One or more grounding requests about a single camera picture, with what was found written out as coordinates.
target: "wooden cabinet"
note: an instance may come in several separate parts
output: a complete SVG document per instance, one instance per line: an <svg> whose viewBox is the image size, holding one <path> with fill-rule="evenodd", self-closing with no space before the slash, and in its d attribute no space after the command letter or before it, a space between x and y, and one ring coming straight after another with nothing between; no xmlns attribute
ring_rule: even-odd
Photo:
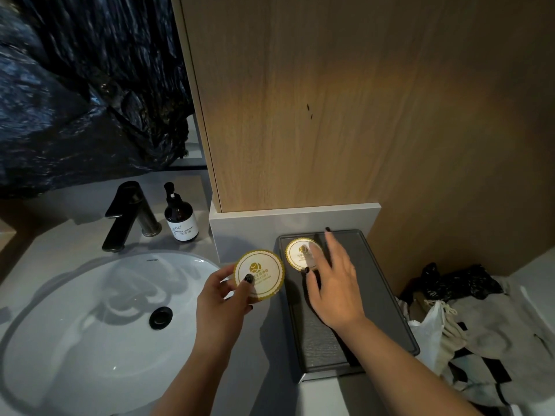
<svg viewBox="0 0 555 416"><path fill-rule="evenodd" d="M555 244L555 0L173 2L219 210L378 201L394 289Z"/></svg>

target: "sink drain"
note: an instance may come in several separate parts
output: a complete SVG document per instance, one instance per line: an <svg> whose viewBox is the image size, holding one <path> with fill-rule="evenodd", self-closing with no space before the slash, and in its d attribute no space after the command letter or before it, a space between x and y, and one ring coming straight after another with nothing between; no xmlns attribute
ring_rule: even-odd
<svg viewBox="0 0 555 416"><path fill-rule="evenodd" d="M153 330L161 330L166 328L171 322L173 312L168 307L160 307L152 313L148 323Z"/></svg>

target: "sink basin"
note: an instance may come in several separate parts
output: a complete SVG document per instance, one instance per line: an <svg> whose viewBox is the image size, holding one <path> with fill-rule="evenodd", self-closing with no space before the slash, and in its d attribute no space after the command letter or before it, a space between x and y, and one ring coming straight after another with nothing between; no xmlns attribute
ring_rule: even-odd
<svg viewBox="0 0 555 416"><path fill-rule="evenodd" d="M217 269L161 251L60 276L0 343L4 400L24 414L110 416L158 399L190 355L197 297ZM161 307L171 311L149 321Z"/></svg>

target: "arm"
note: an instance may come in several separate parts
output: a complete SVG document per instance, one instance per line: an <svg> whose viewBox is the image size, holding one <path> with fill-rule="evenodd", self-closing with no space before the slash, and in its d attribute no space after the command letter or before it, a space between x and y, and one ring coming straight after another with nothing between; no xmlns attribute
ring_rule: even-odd
<svg viewBox="0 0 555 416"><path fill-rule="evenodd" d="M252 279L243 280L237 289L222 281L233 272L228 265L206 280L197 300L197 336L193 351L151 416L209 415L233 345L243 326L243 317L253 309L247 304ZM235 290L229 300L224 300Z"/></svg>
<svg viewBox="0 0 555 416"><path fill-rule="evenodd" d="M479 415L455 390L365 317L355 267L327 228L326 242L331 267L322 251L310 245L321 278L321 289L318 289L314 272L306 275L310 303L322 321L355 354L393 413L398 416L446 412L454 416Z"/></svg>

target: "round coaster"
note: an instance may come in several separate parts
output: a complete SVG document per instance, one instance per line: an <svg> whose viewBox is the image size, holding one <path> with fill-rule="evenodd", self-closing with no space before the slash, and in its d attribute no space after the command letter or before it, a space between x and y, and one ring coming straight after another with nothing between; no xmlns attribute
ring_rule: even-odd
<svg viewBox="0 0 555 416"><path fill-rule="evenodd" d="M236 285L245 279L247 274L254 276L249 303L260 302L280 290L283 286L283 263L277 255L267 250L247 252L239 259L233 271L233 280Z"/></svg>
<svg viewBox="0 0 555 416"><path fill-rule="evenodd" d="M316 268L316 262L309 248L311 242L320 248L310 238L297 238L289 242L285 249L285 257L293 268L297 270L303 270L306 267L310 267L311 270Z"/></svg>

